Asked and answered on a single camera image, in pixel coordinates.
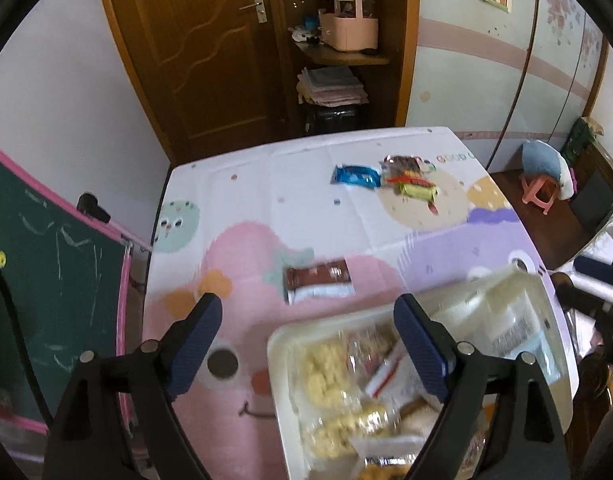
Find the round brown cake packet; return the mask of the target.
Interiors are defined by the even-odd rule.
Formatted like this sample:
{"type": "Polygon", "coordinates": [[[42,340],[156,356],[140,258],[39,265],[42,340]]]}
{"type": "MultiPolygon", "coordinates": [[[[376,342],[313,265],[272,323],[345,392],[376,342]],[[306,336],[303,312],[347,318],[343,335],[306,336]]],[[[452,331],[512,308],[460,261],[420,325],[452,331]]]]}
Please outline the round brown cake packet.
{"type": "Polygon", "coordinates": [[[346,333],[348,367],[355,376],[369,377],[389,356],[398,340],[391,324],[377,324],[346,333]]]}

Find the clear yellow puff snack bag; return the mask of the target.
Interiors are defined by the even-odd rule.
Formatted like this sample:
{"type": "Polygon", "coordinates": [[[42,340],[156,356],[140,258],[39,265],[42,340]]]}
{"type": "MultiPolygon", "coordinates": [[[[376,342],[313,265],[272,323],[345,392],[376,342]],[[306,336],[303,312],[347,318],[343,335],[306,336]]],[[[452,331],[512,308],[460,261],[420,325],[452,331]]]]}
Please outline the clear yellow puff snack bag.
{"type": "Polygon", "coordinates": [[[313,342],[304,348],[300,382],[309,401],[318,408],[346,408],[354,402],[354,382],[346,346],[339,339],[313,342]]]}

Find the white orange snack packet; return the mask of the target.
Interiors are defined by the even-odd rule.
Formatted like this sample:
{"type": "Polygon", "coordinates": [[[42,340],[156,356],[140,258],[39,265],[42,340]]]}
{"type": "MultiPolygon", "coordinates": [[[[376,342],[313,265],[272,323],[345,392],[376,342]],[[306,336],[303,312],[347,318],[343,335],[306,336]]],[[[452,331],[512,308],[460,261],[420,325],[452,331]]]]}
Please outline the white orange snack packet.
{"type": "Polygon", "coordinates": [[[428,438],[440,412],[424,399],[409,402],[400,408],[399,434],[428,438]]]}

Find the white red snack bag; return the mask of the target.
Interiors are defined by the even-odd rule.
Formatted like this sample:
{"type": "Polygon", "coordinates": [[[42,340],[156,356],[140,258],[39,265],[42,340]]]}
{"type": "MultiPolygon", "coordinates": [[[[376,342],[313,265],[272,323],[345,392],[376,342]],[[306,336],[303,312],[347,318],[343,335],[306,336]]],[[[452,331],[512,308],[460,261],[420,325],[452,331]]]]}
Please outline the white red snack bag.
{"type": "Polygon", "coordinates": [[[421,378],[402,341],[395,344],[364,387],[369,398],[399,405],[415,400],[422,392],[421,378]]]}

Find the pink plastic stool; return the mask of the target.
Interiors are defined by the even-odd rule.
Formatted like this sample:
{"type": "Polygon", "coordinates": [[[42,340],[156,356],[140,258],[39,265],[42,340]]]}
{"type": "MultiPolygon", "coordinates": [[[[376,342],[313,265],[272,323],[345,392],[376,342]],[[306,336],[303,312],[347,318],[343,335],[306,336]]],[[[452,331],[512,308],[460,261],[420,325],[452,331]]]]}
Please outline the pink plastic stool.
{"type": "Polygon", "coordinates": [[[539,174],[533,178],[521,174],[519,181],[523,188],[521,201],[525,205],[537,206],[542,214],[547,216],[558,198],[559,187],[557,182],[546,174],[539,174]]]}

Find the orange fried snack bag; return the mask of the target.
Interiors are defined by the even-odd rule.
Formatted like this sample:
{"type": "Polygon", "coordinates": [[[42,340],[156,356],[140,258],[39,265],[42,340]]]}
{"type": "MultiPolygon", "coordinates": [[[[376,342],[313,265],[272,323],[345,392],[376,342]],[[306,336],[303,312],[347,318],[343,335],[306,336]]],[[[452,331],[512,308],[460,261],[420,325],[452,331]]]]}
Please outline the orange fried snack bag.
{"type": "Polygon", "coordinates": [[[357,480],[403,480],[414,462],[414,455],[361,458],[353,478],[357,480]]]}

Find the white plastic storage bin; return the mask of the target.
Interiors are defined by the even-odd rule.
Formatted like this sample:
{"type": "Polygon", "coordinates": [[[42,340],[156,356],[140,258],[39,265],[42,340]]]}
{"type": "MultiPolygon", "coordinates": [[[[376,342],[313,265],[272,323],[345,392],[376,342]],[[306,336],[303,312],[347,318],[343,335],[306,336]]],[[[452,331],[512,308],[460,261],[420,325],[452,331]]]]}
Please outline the white plastic storage bin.
{"type": "MultiPolygon", "coordinates": [[[[527,292],[530,296],[535,312],[546,326],[547,339],[561,367],[561,378],[553,384],[547,384],[561,426],[567,428],[572,420],[572,397],[576,390],[576,383],[569,376],[570,348],[561,340],[551,300],[537,274],[523,271],[519,266],[505,266],[497,272],[471,281],[427,290],[419,294],[417,299],[430,318],[441,323],[456,341],[467,341],[478,349],[473,333],[477,333],[485,315],[502,309],[520,292],[527,292]]],[[[346,408],[318,408],[309,401],[301,387],[301,359],[308,344],[327,339],[339,339],[345,344],[343,336],[346,333],[377,324],[391,324],[395,328],[391,307],[380,306],[329,318],[290,323],[279,327],[272,334],[267,344],[268,372],[289,478],[342,479],[351,472],[357,461],[355,454],[338,460],[308,458],[302,442],[302,430],[310,422],[349,412],[362,402],[383,402],[395,411],[404,405],[366,396],[364,387],[372,375],[362,377],[350,374],[355,382],[354,402],[346,408]]]]}

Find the pile of colourful candies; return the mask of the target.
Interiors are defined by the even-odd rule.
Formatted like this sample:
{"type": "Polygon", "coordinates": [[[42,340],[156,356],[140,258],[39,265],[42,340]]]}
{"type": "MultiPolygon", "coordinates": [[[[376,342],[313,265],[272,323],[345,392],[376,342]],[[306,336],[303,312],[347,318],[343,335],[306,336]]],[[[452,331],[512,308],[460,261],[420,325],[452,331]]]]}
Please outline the pile of colourful candies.
{"type": "Polygon", "coordinates": [[[388,155],[380,166],[382,186],[391,188],[395,195],[421,200],[433,214],[438,213],[438,185],[424,176],[418,157],[388,155]]]}

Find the dark red snack bar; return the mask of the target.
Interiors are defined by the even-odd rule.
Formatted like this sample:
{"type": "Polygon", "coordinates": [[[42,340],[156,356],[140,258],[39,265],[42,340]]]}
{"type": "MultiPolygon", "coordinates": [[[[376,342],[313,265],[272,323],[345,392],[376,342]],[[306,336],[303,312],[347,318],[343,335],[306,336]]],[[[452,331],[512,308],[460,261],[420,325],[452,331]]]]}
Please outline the dark red snack bar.
{"type": "Polygon", "coordinates": [[[355,294],[345,259],[329,260],[311,266],[285,266],[282,271],[287,304],[310,299],[339,299],[355,294]]]}

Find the blue snack packet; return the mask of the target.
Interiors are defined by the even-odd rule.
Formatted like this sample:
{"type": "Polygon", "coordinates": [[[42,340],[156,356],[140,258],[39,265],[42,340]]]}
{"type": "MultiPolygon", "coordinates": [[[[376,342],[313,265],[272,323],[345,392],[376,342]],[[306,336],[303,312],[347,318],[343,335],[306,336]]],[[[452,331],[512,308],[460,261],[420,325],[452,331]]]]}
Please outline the blue snack packet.
{"type": "Polygon", "coordinates": [[[355,185],[373,190],[380,188],[381,174],[371,167],[341,165],[335,167],[331,175],[331,183],[355,185]]]}

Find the cartoon patterned table mat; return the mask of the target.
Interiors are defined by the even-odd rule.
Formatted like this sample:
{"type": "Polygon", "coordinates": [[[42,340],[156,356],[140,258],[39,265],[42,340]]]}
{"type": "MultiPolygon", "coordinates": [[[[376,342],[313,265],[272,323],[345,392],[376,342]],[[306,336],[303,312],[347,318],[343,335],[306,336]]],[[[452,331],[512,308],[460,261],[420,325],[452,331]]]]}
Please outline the cartoon patterned table mat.
{"type": "MultiPolygon", "coordinates": [[[[215,479],[291,479],[268,372],[279,327],[380,306],[519,266],[537,274],[564,319],[537,248],[489,174],[445,128],[393,128],[270,144],[173,171],[160,207],[143,334],[158,339],[200,297],[223,320],[175,413],[215,479]],[[336,166],[381,174],[388,155],[419,158],[439,188],[437,214],[387,186],[332,184],[336,166]],[[345,259],[355,294],[287,304],[285,266],[345,259]]],[[[357,461],[388,452],[399,434],[354,438],[357,461]]]]}

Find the stack of folded papers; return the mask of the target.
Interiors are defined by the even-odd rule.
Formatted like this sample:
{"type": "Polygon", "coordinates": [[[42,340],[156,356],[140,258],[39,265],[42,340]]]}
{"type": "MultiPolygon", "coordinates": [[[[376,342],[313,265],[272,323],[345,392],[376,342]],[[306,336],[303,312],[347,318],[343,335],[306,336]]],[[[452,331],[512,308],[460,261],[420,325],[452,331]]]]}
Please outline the stack of folded papers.
{"type": "Polygon", "coordinates": [[[367,104],[369,97],[360,79],[348,66],[328,66],[298,75],[298,102],[323,107],[367,104]]]}

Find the wooden corner shelf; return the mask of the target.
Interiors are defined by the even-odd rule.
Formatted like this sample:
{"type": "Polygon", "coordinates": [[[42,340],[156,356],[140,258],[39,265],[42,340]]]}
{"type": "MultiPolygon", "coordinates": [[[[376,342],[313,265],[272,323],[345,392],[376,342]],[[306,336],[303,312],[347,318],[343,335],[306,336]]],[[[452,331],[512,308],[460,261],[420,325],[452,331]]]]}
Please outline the wooden corner shelf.
{"type": "Polygon", "coordinates": [[[276,1],[291,132],[404,125],[419,0],[276,1]]]}

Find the pink basket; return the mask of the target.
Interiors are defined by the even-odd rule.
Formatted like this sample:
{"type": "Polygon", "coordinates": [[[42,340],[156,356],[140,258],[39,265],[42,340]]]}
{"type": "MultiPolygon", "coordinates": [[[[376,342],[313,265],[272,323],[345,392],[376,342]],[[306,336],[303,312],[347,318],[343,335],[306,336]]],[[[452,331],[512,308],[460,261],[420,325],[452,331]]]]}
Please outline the pink basket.
{"type": "Polygon", "coordinates": [[[378,48],[375,0],[323,0],[319,21],[323,43],[337,51],[378,48]]]}

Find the brown wooden door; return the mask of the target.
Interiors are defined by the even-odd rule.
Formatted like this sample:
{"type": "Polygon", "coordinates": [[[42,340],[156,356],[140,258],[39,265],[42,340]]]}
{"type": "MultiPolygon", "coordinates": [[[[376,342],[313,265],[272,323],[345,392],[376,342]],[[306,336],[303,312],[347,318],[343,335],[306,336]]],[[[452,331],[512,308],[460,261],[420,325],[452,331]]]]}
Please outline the brown wooden door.
{"type": "Polygon", "coordinates": [[[288,140],[284,38],[252,0],[101,0],[128,78],[171,165],[288,140]]]}

